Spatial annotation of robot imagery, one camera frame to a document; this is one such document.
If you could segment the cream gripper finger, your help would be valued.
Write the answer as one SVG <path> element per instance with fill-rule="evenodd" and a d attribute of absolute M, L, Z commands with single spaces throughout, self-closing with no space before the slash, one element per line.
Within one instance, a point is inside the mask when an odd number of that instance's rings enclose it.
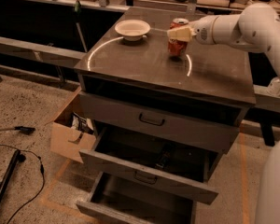
<path fill-rule="evenodd" d="M 190 42 L 190 40 L 196 36 L 194 29 L 190 26 L 180 26 L 167 31 L 169 39 Z"/>

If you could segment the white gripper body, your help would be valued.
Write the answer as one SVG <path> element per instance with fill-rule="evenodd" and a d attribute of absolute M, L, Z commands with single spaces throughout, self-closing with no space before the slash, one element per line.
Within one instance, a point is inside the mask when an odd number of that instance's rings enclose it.
<path fill-rule="evenodd" d="M 217 15 L 206 16 L 196 21 L 191 21 L 189 26 L 194 30 L 195 38 L 200 44 L 214 45 L 213 27 Z"/>

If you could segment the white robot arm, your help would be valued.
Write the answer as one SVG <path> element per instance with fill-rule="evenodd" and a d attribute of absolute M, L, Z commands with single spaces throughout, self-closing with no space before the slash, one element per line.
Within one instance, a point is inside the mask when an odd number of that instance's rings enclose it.
<path fill-rule="evenodd" d="M 263 53 L 280 79 L 280 17 L 268 4 L 256 3 L 238 15 L 212 15 L 167 31 L 170 39 L 224 44 Z M 280 224 L 280 141 L 264 164 L 259 183 L 255 224 Z"/>

